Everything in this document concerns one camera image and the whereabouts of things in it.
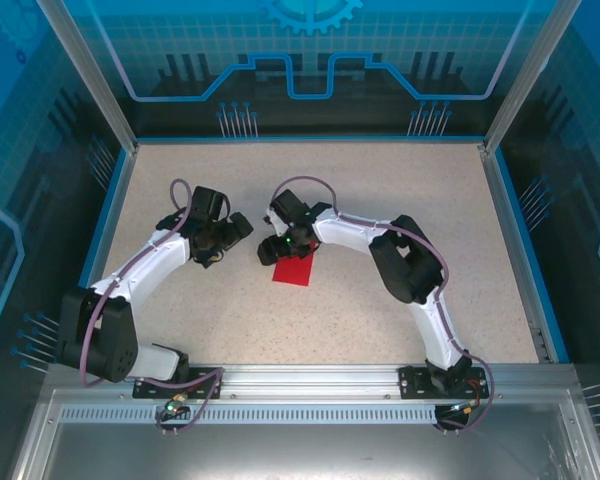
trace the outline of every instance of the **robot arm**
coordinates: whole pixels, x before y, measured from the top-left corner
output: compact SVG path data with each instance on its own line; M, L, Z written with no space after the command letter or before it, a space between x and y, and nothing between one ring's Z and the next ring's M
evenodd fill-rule
M342 245L371 255L389 293L407 304L415 318L433 385L448 393L462 383L471 360L452 345L452 340L461 344L447 321L452 334L449 338L434 298L442 284L442 266L422 245L378 226L391 224L426 240L412 218L401 215L394 221L365 219L337 213L326 203L309 208L290 190L285 190L272 201L265 221L274 227L276 234L258 248L263 265L271 265L280 257L306 256L321 243ZM403 257L399 248L408 248L409 252ZM438 301L448 319L442 295Z
M184 209L162 219L149 241L139 251L152 250L129 262L90 288L75 287L62 301L57 357L64 365L78 368L87 324L93 310L116 281L101 313L100 328L94 330L87 357L87 372L119 382L125 377L157 380L185 380L189 362L186 354L160 345L138 344L133 316L160 283L174 270L193 260L208 268L219 262L224 252L246 238L253 227L240 213L219 219L224 194L196 187L189 217L168 240ZM123 268L133 263L120 278Z

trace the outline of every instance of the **metal base plate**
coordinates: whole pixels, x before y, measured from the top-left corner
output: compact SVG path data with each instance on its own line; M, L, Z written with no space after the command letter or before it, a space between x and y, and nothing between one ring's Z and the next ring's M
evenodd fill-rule
M403 400L470 400L476 398L476 391L468 383L463 383L449 395L442 395L431 383L431 375L427 367L404 367L398 369L400 382L400 398ZM480 382L480 398L489 398L489 387L487 386L485 372L480 367L472 367L467 374L468 380Z
M207 373L211 373L215 368L191 368L189 369L189 378L187 382L195 380L196 378L200 378ZM198 388L195 390L188 392L188 398L192 400L204 400L209 393L209 389L213 386L215 381L215 377L211 377L209 380L202 382ZM212 399L220 398L220 391L222 390L222 382L220 386L216 388L216 391L211 395ZM172 398L178 390L174 390L172 388L161 388L156 387L150 383L141 382L136 380L133 386L133 398L139 399L169 399Z

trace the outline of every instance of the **blue circuit design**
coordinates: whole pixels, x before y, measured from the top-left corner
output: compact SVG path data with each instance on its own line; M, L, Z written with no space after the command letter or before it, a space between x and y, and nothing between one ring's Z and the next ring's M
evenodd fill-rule
M340 59L362 59L364 68L369 70L386 70L396 81L416 100L485 100L489 98L495 88L498 75L494 75L489 83L487 91L483 94L439 94L439 93L419 93L411 83L400 73L396 66L387 62L376 62L373 60L372 52L340 52L334 53L329 57L327 63L327 86L324 93L297 93L294 84L293 62L286 53L249 53L247 63L237 63L229 65L211 85L201 95L187 95L179 97L160 96L160 97L141 97L135 93L131 81L123 69L120 69L120 75L129 92L131 98L137 102L143 103L162 103L162 102L204 102L222 85L233 72L256 70L256 61L258 60L282 60L285 64L287 93L294 100L327 100L333 96L334 82L336 78L336 62Z
M327 33L340 28L341 21L353 18L353 9L362 7L361 0L263 0L269 20L277 20L281 28L290 27L294 34L316 30Z

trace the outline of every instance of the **enclosure wall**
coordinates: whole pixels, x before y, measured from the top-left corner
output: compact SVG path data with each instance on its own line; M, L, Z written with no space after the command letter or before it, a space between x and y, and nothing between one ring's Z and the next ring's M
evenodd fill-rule
M120 153L35 2L0 2L0 478L53 361L54 325L25 315L57 318Z
M499 155L570 357L600 383L600 0L580 5Z
M139 136L483 135L554 0L67 6Z

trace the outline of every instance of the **speckled beige floor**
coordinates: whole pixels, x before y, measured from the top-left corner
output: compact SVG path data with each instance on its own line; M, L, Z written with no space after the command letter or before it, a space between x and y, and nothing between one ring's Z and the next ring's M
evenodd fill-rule
M271 193L299 174L330 182L348 213L414 217L449 263L446 299L465 345L491 362L537 361L475 145L143 145L107 273L172 212L175 177L225 192L255 231L210 269L189 263L172 274L136 314L141 340L179 348L201 363L424 360L413 319L385 291L371 257L323 246L308 288L273 283L273 268L259 264L257 245L273 233L261 220ZM317 184L292 188L310 205L330 200Z

